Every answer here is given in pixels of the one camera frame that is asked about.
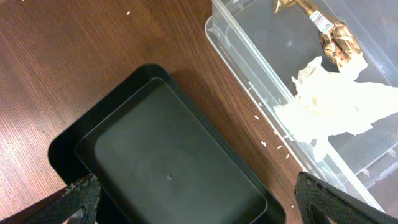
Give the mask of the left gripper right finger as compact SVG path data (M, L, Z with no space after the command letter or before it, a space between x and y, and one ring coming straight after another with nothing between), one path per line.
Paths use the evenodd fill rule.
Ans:
M294 194L303 223L397 224L396 218L363 203L308 172L298 174Z

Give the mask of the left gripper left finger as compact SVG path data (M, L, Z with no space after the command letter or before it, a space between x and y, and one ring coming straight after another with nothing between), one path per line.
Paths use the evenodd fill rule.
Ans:
M1 223L94 223L100 200L100 183L89 174Z

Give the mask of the white tissue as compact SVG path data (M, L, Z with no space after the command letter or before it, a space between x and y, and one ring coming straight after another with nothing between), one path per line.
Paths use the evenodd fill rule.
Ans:
M291 80L294 100L274 107L280 122L299 142L315 141L315 162L329 151L328 138L343 133L362 134L372 124L397 112L397 88L356 79L359 70L329 72L317 56Z

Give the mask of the gold coffee sachet wrapper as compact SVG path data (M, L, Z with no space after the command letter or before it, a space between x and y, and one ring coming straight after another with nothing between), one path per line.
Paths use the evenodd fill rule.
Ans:
M323 12L309 0L275 0L274 13L298 5L318 29L320 44L328 59L343 70L364 70L368 63L351 29L337 18Z

